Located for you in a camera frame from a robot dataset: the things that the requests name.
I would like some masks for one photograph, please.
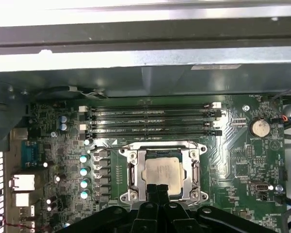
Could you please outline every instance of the mounting hole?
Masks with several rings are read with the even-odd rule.
[[[140,228],[140,231],[141,232],[145,232],[147,230],[147,227],[146,226],[142,226],[141,228]]]

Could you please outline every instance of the cpu socket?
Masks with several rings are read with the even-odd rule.
[[[147,184],[167,184],[172,201],[194,205],[206,201],[200,190],[199,156],[205,145],[192,141],[135,142],[124,146],[119,154],[127,158],[128,191],[120,196],[132,205],[146,201]]]

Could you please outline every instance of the green circuit board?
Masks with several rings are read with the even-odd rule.
[[[220,102],[221,107],[215,110],[205,107],[213,102]],[[280,101],[276,104],[282,108]],[[170,109],[177,109],[177,112],[166,120],[165,114]],[[217,111],[222,116],[208,115]],[[68,119],[65,130],[59,120],[62,116]],[[33,104],[31,119],[29,141],[39,147],[35,157],[47,158],[56,164],[48,170],[44,195],[65,196],[66,207],[58,212],[60,223],[57,228],[111,205],[129,208],[119,200],[119,196],[127,192],[128,178],[126,158],[117,150],[106,155],[106,173],[100,181],[94,177],[94,169],[88,174],[93,183],[88,188],[91,195],[85,200],[80,198],[83,190],[80,169],[95,164],[94,154],[86,164],[79,161],[81,155],[87,154],[89,148],[84,145],[84,140],[90,135],[92,146],[108,148],[138,141],[185,140],[206,145],[208,151],[200,156],[200,177],[201,190],[209,195],[209,199],[202,205],[213,205],[280,232],[280,215],[286,211],[286,206],[277,203],[275,197],[285,195],[286,190],[284,130],[280,121],[276,121],[268,96],[49,101]],[[259,137],[250,130],[258,119],[269,124],[266,136]],[[54,183],[53,177],[58,173],[66,174],[64,182]],[[270,188],[257,192],[252,181],[267,183]],[[43,201],[42,218],[47,221],[53,213],[45,211]]]

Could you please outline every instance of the red wire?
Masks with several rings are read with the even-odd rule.
[[[289,119],[285,115],[282,115],[282,119],[283,119],[284,122],[289,121]]]
[[[5,226],[9,226],[9,227],[20,227],[20,228],[26,228],[26,229],[35,229],[35,230],[37,230],[37,231],[41,231],[41,230],[44,230],[45,228],[47,228],[48,226],[45,226],[45,227],[42,227],[42,228],[39,228],[39,229],[37,229],[37,228],[35,228],[35,227],[28,227],[28,226],[26,226],[26,225],[24,225],[24,224],[11,224],[11,223],[7,223],[6,222],[6,219],[5,219],[5,217],[4,217],[4,215],[1,215],[0,214],[0,217],[2,217],[3,219],[1,220],[2,222],[3,222],[3,224],[5,225]]]

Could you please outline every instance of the electrolytic capacitor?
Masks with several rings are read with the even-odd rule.
[[[68,122],[68,118],[66,116],[61,116],[61,117],[59,117],[59,121],[61,123],[66,123],[66,122]]]
[[[89,155],[88,154],[80,156],[80,162],[81,163],[86,163],[88,160],[89,160]]]
[[[59,126],[59,129],[61,130],[61,131],[66,131],[67,130],[67,125],[66,124],[61,124],[60,126]]]
[[[67,176],[65,174],[59,174],[55,176],[55,181],[59,182],[61,180],[65,180]]]
[[[85,189],[84,191],[81,192],[80,196],[82,199],[87,199],[90,194],[90,191],[88,189]]]
[[[92,138],[85,139],[84,140],[84,145],[88,146],[88,145],[92,144],[93,142],[94,142],[94,140]]]
[[[91,168],[89,166],[85,166],[85,167],[81,168],[80,175],[86,176],[90,171],[91,171]]]
[[[56,200],[57,200],[56,196],[51,196],[49,199],[47,199],[47,204],[50,205],[52,202],[54,202]]]
[[[43,167],[51,167],[54,166],[54,161],[47,161],[43,163]]]
[[[87,188],[87,186],[90,184],[90,182],[91,181],[88,178],[83,179],[80,183],[81,188]]]
[[[47,207],[47,211],[52,211],[53,209],[55,209],[57,207],[57,203],[53,202],[51,203],[48,207]]]

